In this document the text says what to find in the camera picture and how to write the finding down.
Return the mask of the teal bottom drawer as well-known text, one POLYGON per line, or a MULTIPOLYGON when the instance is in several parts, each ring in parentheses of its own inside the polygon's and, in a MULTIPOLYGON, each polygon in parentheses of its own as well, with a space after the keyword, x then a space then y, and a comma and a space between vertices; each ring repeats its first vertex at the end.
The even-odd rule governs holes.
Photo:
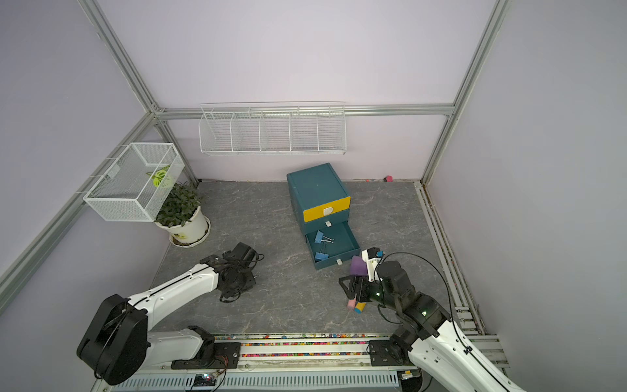
POLYGON ((329 258, 324 261, 316 262, 314 260, 314 253, 319 250, 319 244, 314 242, 314 237, 318 231, 305 235, 308 250, 313 258, 313 267, 316 270, 341 265, 345 262, 351 261, 353 256, 361 254, 362 248, 355 238, 349 222, 345 221, 339 225, 334 225, 333 227, 320 231, 322 231, 326 236, 333 238, 334 243, 327 243, 327 253, 329 258))

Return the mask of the teal drawer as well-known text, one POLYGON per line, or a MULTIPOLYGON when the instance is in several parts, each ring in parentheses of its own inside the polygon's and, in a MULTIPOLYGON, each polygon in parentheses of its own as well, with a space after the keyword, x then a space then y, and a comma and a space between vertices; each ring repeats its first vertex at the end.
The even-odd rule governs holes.
POLYGON ((361 254, 362 248, 355 238, 349 222, 345 221, 339 225, 334 225, 333 227, 320 231, 322 231, 326 236, 333 238, 334 243, 327 243, 327 253, 329 258, 324 261, 316 262, 314 260, 314 253, 319 250, 319 244, 314 242, 314 237, 318 231, 305 235, 308 250, 313 258, 313 267, 316 270, 341 265, 345 262, 351 261, 353 256, 361 254))
POLYGON ((339 225, 347 220, 349 220, 349 209, 336 212, 313 221, 303 222, 301 223, 300 228, 304 235, 308 235, 318 230, 328 229, 334 225, 339 225))

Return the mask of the blue binder clip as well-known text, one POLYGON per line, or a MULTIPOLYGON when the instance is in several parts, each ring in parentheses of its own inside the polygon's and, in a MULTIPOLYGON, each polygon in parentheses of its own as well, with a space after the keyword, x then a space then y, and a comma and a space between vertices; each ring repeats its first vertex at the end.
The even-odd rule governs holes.
POLYGON ((334 243, 334 239, 326 236, 322 231, 318 231, 314 237, 316 244, 334 243))
POLYGON ((318 261, 324 261, 326 259, 328 259, 328 253, 327 253, 327 243, 326 242, 322 242, 319 244, 319 250, 317 250, 314 253, 314 260, 316 262, 318 261))

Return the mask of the yellow top drawer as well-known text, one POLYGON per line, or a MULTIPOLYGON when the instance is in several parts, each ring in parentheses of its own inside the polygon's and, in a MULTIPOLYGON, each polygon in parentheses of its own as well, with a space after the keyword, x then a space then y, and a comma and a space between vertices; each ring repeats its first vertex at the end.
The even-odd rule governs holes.
POLYGON ((343 199, 333 200, 331 202, 312 207, 303 211, 303 220, 305 223, 328 217, 329 215, 348 210, 351 204, 351 197, 347 196, 343 199))

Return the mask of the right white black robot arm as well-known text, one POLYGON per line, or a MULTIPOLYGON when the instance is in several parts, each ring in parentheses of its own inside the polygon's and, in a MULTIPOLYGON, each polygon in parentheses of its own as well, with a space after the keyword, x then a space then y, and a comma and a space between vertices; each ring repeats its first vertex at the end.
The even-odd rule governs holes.
POLYGON ((458 327, 449 310, 419 292, 397 261, 385 261, 377 277, 338 279, 349 300, 390 308, 398 328, 387 341, 371 341, 373 366, 413 364, 450 391, 520 391, 458 327))

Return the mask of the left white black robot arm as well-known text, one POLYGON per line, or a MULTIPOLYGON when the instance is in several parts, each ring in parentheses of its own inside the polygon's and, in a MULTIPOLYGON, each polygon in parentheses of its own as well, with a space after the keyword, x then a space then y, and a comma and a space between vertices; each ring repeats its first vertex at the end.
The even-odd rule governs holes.
POLYGON ((101 302, 77 348, 77 356, 97 379, 119 385, 140 369, 165 365, 171 370, 214 369, 224 375, 238 366, 241 347, 220 343, 205 329, 190 325, 157 333, 154 327, 192 300, 210 292, 230 304, 251 290, 253 271, 264 260, 245 243, 222 256, 210 255, 183 274, 144 292, 101 302))

